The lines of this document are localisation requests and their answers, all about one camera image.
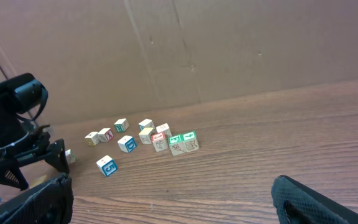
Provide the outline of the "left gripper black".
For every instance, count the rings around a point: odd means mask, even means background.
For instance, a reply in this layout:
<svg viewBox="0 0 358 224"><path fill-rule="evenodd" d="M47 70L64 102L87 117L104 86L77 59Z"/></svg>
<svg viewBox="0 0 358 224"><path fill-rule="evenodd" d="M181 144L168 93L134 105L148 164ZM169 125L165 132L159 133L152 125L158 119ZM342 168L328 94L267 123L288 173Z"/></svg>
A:
<svg viewBox="0 0 358 224"><path fill-rule="evenodd" d="M44 160L59 172L70 173L63 139L50 144L50 125L39 126L20 140L0 148L0 184L28 189L20 167Z"/></svg>

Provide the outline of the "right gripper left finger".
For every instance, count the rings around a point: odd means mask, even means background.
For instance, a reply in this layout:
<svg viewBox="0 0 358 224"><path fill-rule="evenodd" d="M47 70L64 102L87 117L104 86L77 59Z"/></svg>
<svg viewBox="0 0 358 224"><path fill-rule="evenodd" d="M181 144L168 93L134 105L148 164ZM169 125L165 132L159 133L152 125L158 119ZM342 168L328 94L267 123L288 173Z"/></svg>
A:
<svg viewBox="0 0 358 224"><path fill-rule="evenodd" d="M72 178L61 173L0 205L0 224L68 224L73 201Z"/></svg>

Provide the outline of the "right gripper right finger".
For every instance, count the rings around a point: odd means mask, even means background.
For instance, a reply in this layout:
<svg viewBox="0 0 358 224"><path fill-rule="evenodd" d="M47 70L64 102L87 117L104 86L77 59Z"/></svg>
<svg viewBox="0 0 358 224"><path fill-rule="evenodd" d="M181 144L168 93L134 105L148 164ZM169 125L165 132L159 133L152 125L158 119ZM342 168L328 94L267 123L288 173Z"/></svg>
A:
<svg viewBox="0 0 358 224"><path fill-rule="evenodd" d="M280 224L358 224L358 213L286 175L271 189Z"/></svg>

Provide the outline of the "plain white wooden block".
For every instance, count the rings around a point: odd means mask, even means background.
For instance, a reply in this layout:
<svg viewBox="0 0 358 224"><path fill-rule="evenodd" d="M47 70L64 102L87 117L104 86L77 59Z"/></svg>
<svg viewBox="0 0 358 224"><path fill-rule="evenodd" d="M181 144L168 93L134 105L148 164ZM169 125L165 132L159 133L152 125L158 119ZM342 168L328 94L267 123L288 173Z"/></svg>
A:
<svg viewBox="0 0 358 224"><path fill-rule="evenodd" d="M74 155L71 149L65 151L65 158L68 164L72 164L76 161L76 156Z"/></svg>

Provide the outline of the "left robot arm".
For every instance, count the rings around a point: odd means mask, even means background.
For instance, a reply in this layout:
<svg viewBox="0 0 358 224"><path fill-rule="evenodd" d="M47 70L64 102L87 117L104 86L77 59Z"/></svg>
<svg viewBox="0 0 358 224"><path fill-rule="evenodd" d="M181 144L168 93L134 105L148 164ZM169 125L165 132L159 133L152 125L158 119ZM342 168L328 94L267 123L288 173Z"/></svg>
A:
<svg viewBox="0 0 358 224"><path fill-rule="evenodd" d="M50 142L45 126L32 128L22 117L34 107L42 112L47 89L31 73L0 83L0 184L25 190L28 183L20 168L45 161L59 172L69 173L62 139Z"/></svg>

